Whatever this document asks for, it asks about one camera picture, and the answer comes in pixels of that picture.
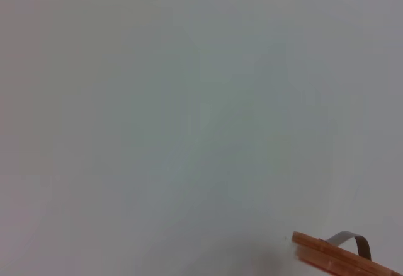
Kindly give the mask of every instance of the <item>metal band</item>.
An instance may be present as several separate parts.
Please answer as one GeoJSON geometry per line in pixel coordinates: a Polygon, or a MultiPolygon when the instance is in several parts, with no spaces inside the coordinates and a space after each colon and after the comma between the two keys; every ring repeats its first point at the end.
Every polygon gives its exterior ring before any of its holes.
{"type": "Polygon", "coordinates": [[[363,258],[371,260],[370,245],[364,236],[357,235],[349,231],[343,231],[330,237],[327,242],[333,244],[334,246],[339,246],[350,238],[355,238],[355,241],[357,242],[358,254],[363,258]]]}

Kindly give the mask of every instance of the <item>white surface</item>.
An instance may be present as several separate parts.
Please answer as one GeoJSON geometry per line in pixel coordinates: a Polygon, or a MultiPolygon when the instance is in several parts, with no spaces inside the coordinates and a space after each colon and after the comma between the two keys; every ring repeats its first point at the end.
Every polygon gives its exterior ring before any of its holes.
{"type": "Polygon", "coordinates": [[[403,0],[0,2],[2,275],[403,271],[403,0]]]}

